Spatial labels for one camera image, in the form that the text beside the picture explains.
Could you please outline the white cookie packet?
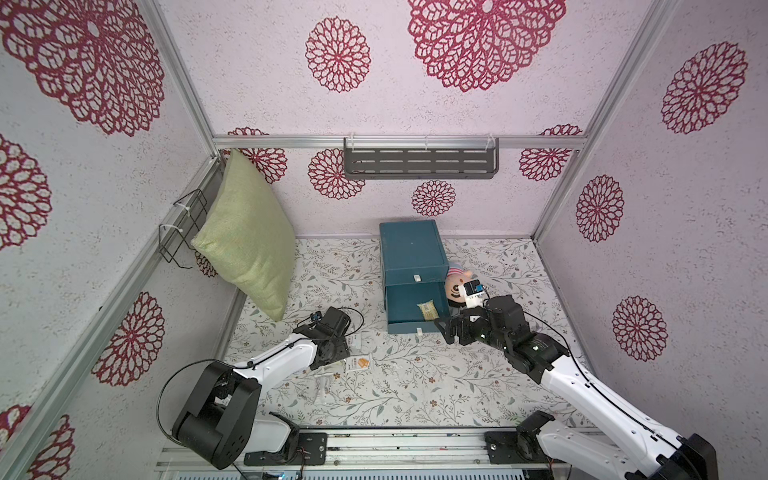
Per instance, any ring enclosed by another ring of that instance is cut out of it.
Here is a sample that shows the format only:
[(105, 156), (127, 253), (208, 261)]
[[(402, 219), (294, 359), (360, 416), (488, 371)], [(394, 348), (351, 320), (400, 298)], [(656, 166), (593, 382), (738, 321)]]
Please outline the white cookie packet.
[(372, 365), (369, 355), (354, 355), (345, 359), (345, 372), (357, 372), (367, 370)]

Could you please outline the teal drawer cabinet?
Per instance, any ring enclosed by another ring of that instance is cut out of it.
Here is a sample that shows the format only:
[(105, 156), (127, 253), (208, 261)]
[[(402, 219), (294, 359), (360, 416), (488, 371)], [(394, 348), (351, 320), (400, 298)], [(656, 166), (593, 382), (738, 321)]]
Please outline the teal drawer cabinet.
[(445, 293), (449, 262), (433, 220), (379, 225), (384, 309), (390, 334), (436, 333), (437, 318), (450, 316)]

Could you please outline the yellow cookie packet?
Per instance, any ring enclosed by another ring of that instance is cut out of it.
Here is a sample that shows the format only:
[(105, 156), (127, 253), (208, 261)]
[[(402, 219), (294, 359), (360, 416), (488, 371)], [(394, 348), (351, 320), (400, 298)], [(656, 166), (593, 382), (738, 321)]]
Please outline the yellow cookie packet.
[(429, 300), (424, 303), (419, 303), (417, 307), (419, 308), (422, 314), (422, 317), (425, 321), (434, 321), (440, 318), (440, 313), (437, 307), (435, 306), (433, 300)]

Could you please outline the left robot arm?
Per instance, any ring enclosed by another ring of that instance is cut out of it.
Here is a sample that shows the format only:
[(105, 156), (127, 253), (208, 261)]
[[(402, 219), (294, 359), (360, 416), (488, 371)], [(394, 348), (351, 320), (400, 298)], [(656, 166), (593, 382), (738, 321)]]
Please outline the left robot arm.
[(350, 357), (352, 320), (344, 309), (316, 311), (280, 344), (235, 364), (204, 359), (205, 368), (172, 428), (173, 443), (211, 466), (238, 469), (253, 465), (322, 463), (315, 440), (278, 413), (258, 413), (261, 394), (304, 370), (315, 371)]

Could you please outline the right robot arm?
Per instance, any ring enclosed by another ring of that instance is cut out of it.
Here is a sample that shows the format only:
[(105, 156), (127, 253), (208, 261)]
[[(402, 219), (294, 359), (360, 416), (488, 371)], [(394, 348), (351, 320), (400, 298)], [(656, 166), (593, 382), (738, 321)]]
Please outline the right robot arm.
[(480, 342), (514, 370), (576, 408), (602, 439), (536, 411), (515, 429), (519, 456), (563, 461), (596, 479), (716, 479), (715, 448), (702, 436), (679, 435), (611, 390), (576, 359), (563, 336), (535, 332), (531, 314), (511, 296), (468, 305), (435, 324), (448, 344)]

